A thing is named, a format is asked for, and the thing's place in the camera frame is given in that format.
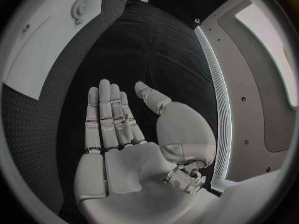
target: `robotic hand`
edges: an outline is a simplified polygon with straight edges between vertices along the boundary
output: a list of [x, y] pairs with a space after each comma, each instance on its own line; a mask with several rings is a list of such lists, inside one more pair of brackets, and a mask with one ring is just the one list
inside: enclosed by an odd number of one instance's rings
[[[142, 82], [137, 82], [135, 91], [139, 98], [154, 113], [159, 114], [157, 121], [157, 137], [160, 151], [164, 158], [177, 166], [168, 173], [165, 181], [175, 188], [180, 188], [188, 193], [198, 191], [205, 182], [198, 169], [209, 166], [216, 154], [216, 142], [213, 132], [206, 120], [195, 110], [187, 105], [172, 102], [162, 93], [148, 87]], [[100, 145], [98, 132], [98, 104], [100, 114], [100, 125], [103, 137], [103, 148]], [[148, 145], [138, 127], [132, 112], [128, 106], [127, 95], [120, 92], [117, 85], [110, 85], [108, 80], [101, 80], [99, 89], [93, 87], [89, 90], [88, 107], [86, 116], [86, 150], [88, 152], [105, 152], [107, 160], [113, 160], [112, 166], [117, 166], [117, 160], [122, 160], [117, 169], [124, 165], [124, 156], [127, 153], [137, 151], [138, 148], [126, 149], [137, 144]], [[138, 154], [140, 163], [144, 163]], [[110, 169], [111, 184], [120, 193], [127, 193], [123, 186], [118, 187], [117, 181], [123, 178], [113, 179], [115, 168]]]

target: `black cloth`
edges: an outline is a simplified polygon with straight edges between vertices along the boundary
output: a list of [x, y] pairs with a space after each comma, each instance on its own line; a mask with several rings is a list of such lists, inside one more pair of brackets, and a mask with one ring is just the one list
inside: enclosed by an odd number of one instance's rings
[[[118, 84], [127, 93], [129, 106], [147, 141], [157, 143], [158, 116], [136, 96], [137, 81], [198, 111], [217, 138], [213, 82], [194, 30], [147, 3], [131, 3], [85, 57], [64, 103], [57, 138], [64, 212], [75, 209], [72, 185], [85, 149], [87, 94], [101, 79]], [[209, 181], [213, 165], [203, 173]]]

